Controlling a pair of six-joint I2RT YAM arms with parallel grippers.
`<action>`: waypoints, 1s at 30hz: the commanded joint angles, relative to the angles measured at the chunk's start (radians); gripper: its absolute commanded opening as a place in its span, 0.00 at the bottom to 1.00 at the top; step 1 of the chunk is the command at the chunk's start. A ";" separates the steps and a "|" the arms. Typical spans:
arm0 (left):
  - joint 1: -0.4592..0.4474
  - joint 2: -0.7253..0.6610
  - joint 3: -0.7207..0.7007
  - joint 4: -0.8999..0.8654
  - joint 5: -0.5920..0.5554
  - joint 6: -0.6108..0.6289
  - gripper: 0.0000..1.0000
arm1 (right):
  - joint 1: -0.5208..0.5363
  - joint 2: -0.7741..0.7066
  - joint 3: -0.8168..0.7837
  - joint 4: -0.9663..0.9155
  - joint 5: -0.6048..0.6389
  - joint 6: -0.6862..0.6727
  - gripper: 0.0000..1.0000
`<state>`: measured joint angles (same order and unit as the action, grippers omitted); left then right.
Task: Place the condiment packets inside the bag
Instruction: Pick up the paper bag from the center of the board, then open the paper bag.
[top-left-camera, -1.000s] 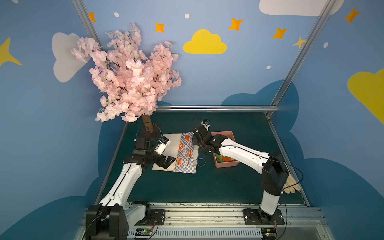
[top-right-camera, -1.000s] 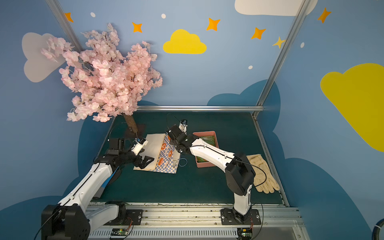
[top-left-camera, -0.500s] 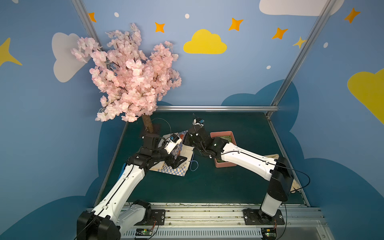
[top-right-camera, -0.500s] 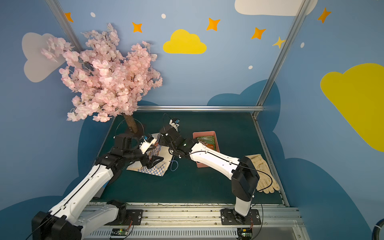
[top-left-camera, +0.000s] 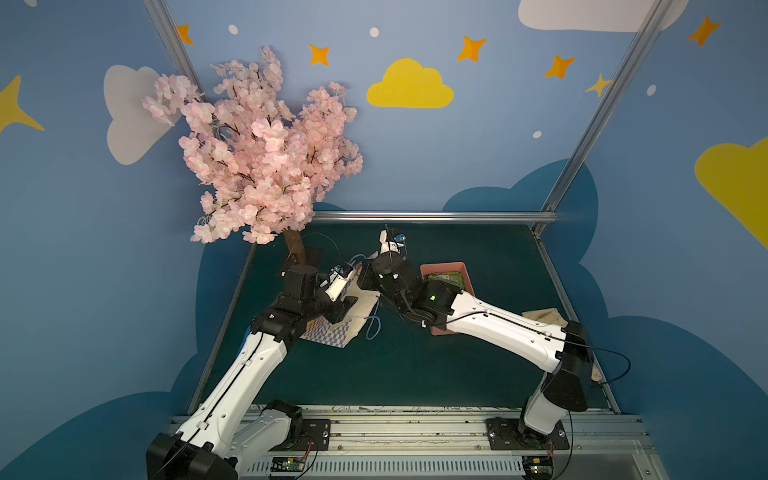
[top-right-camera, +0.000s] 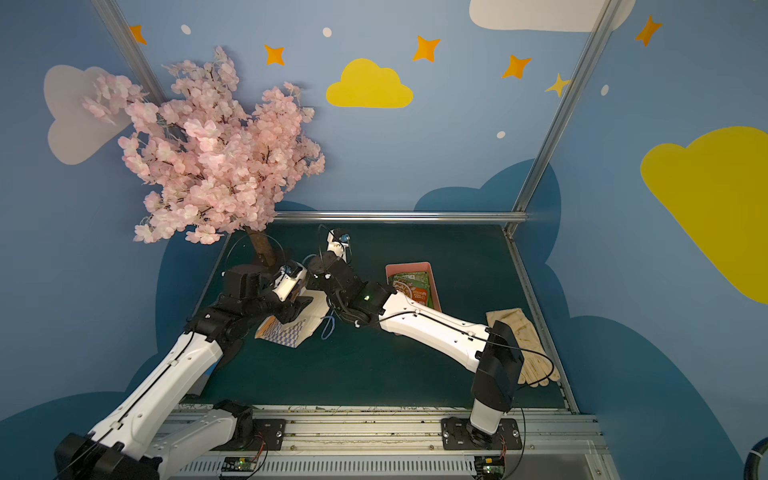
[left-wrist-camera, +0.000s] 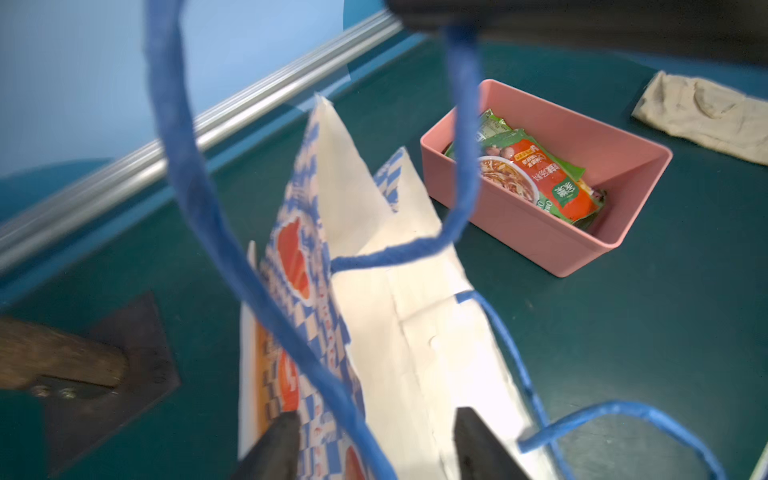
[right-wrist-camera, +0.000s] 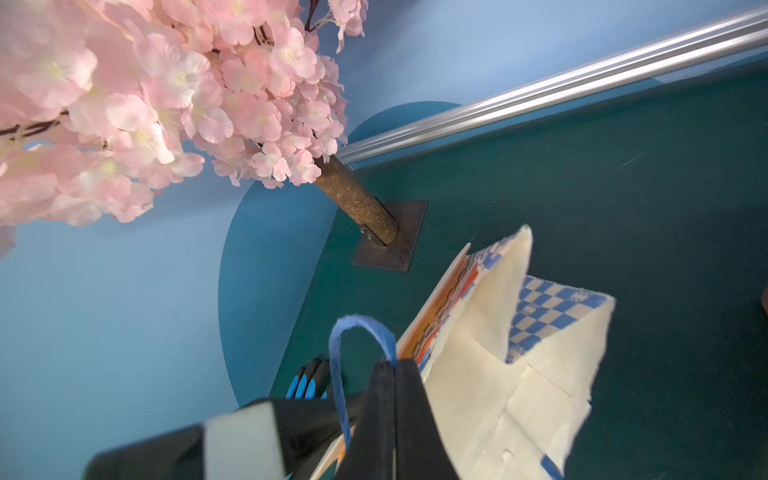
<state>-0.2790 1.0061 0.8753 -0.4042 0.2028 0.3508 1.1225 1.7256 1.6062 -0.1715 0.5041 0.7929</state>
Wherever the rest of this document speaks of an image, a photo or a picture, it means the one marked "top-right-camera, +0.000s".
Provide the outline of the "cream checkered paper bag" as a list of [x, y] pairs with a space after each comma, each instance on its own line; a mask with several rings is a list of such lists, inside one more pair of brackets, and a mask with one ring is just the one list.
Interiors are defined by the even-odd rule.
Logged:
[[282, 324], [275, 316], [268, 317], [256, 330], [254, 338], [297, 348], [304, 340], [311, 337], [323, 323], [330, 308], [324, 292], [307, 290], [305, 294], [312, 298], [312, 302], [299, 313], [295, 320]]

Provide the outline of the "pink plastic tray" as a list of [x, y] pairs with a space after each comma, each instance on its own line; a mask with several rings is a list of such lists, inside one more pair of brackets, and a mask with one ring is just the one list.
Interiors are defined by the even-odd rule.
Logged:
[[432, 307], [432, 309], [438, 312], [441, 312], [442, 307], [441, 307], [431, 264], [429, 262], [389, 264], [385, 267], [385, 276], [387, 278], [388, 284], [389, 284], [388, 278], [390, 276], [397, 273], [403, 273], [403, 272], [427, 272], [428, 273], [430, 277], [433, 302], [434, 302], [434, 306]]

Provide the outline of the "green soup packet red label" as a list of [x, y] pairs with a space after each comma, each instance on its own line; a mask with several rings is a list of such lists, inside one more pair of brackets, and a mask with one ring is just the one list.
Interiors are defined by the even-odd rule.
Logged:
[[415, 302], [434, 306], [430, 277], [427, 272], [403, 272], [388, 278], [389, 284]]

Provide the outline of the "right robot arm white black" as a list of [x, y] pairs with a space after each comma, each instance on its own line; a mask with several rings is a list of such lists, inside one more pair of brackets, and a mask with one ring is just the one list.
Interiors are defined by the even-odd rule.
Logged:
[[331, 251], [313, 257], [308, 271], [342, 320], [411, 338], [472, 372], [474, 403], [468, 430], [484, 437], [496, 434], [502, 416], [512, 409], [525, 362], [509, 325], [462, 321], [421, 305], [390, 285], [364, 282]]

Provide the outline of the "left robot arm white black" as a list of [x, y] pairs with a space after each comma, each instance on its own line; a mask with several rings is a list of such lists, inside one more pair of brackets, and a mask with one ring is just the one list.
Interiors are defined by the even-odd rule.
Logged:
[[252, 408], [228, 400], [169, 439], [154, 438], [198, 380], [237, 355], [251, 329], [269, 317], [294, 320], [311, 304], [301, 294], [306, 276], [295, 261], [275, 274], [255, 265], [226, 271], [216, 302], [186, 324], [147, 378], [88, 433], [59, 443], [57, 478], [166, 479], [210, 450], [265, 450]]

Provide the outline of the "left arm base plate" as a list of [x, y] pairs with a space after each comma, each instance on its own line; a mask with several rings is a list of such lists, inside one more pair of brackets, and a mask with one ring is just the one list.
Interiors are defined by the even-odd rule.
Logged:
[[286, 420], [252, 418], [245, 423], [239, 450], [257, 451], [261, 448], [280, 451], [285, 439]]

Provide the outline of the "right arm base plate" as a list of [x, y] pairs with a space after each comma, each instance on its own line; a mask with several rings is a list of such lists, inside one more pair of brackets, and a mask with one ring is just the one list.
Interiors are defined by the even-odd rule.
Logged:
[[521, 450], [523, 438], [514, 419], [502, 419], [494, 434], [475, 431], [468, 418], [448, 417], [440, 421], [445, 450]]

